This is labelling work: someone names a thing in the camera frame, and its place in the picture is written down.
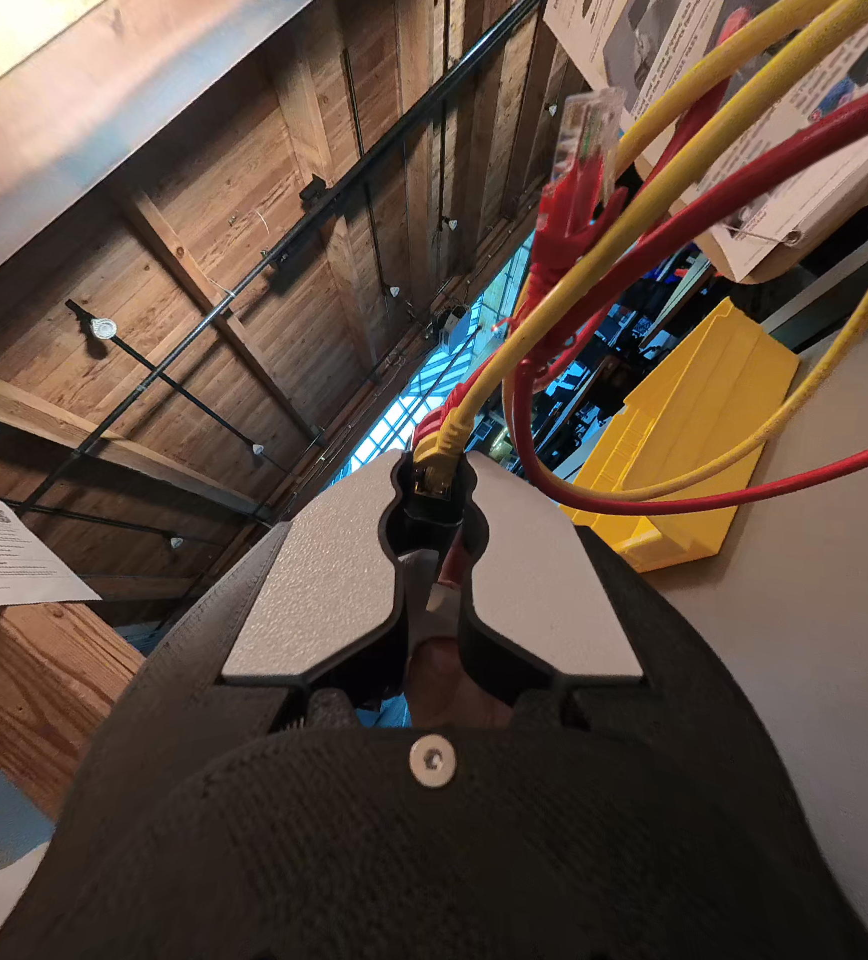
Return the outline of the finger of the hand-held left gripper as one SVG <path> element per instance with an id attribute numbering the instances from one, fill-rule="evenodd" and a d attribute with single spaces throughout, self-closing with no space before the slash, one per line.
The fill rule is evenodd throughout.
<path id="1" fill-rule="evenodd" d="M 431 640 L 457 639 L 461 592 L 438 580 L 439 560 L 432 549 L 417 549 L 401 558 L 410 647 Z"/>

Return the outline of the person's left hand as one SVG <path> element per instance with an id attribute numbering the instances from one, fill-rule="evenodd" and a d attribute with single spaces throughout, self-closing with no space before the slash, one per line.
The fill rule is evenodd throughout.
<path id="1" fill-rule="evenodd" d="M 512 719 L 512 708 L 466 673 L 458 643 L 449 637 L 431 638 L 416 647 L 408 662 L 404 694 L 417 729 L 504 729 Z"/>

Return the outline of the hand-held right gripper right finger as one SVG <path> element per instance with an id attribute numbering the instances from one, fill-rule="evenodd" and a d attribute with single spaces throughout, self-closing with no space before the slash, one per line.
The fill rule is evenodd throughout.
<path id="1" fill-rule="evenodd" d="M 463 464 L 465 671 L 512 706 L 530 690 L 633 686 L 644 669 L 572 522 L 481 453 Z"/>

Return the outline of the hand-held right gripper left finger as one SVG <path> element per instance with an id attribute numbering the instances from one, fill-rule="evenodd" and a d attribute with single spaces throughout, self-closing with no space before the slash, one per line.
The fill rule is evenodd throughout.
<path id="1" fill-rule="evenodd" d="M 226 684 L 336 688 L 353 702 L 400 689 L 407 609 L 388 522 L 404 459 L 377 457 L 296 515 L 224 664 Z"/>

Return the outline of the instruction sheet on wooden stand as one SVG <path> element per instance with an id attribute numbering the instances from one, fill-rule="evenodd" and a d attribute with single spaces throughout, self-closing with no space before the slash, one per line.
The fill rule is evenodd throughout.
<path id="1" fill-rule="evenodd" d="M 778 278 L 868 204 L 868 136 L 785 182 L 776 200 L 752 225 L 764 240 L 731 238 L 712 226 L 690 241 L 730 281 L 750 285 Z"/>

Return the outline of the yellow plastic bin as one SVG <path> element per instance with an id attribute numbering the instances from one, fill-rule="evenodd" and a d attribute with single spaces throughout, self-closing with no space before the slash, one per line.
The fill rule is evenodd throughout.
<path id="1" fill-rule="evenodd" d="M 573 484 L 600 496 L 690 473 L 761 426 L 784 401 L 799 365 L 725 298 L 628 394 Z M 717 555 L 737 511 L 655 518 L 562 510 L 640 573 Z"/>

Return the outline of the printed instruction sheet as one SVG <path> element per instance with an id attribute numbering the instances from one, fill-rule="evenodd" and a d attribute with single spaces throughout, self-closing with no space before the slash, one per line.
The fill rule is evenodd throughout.
<path id="1" fill-rule="evenodd" d="M 744 16 L 752 20 L 774 5 L 771 1 L 564 1 L 549 2 L 544 19 L 594 90 L 622 91 L 621 130 L 625 132 L 715 48 L 731 20 Z M 867 94 L 868 23 L 734 141 L 703 178 L 685 189 L 672 210 L 684 209 L 767 150 L 840 107 L 858 105 Z M 752 233 L 752 225 L 777 204 L 782 189 L 783 184 L 743 201 L 714 227 L 731 238 L 752 235 L 764 240 Z"/>

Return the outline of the white ceiling projector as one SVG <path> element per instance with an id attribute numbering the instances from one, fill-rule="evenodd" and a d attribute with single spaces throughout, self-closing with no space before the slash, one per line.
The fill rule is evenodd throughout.
<path id="1" fill-rule="evenodd" d="M 471 327 L 472 308 L 464 303 L 444 307 L 435 315 L 433 333 L 439 347 L 449 354 L 463 346 Z"/>

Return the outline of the black ethernet splitter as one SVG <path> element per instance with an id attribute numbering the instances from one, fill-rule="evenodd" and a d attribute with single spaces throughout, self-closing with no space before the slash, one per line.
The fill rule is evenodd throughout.
<path id="1" fill-rule="evenodd" d="M 415 550 L 434 550 L 443 557 L 452 546 L 464 518 L 465 481 L 457 474 L 447 492 L 430 494 L 419 489 L 412 468 L 402 481 L 400 513 L 402 554 Z"/>

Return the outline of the white paper notice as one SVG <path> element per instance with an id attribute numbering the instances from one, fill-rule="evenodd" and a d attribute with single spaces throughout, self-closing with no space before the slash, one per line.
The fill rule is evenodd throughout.
<path id="1" fill-rule="evenodd" d="M 100 600 L 0 500 L 0 607 Z"/>

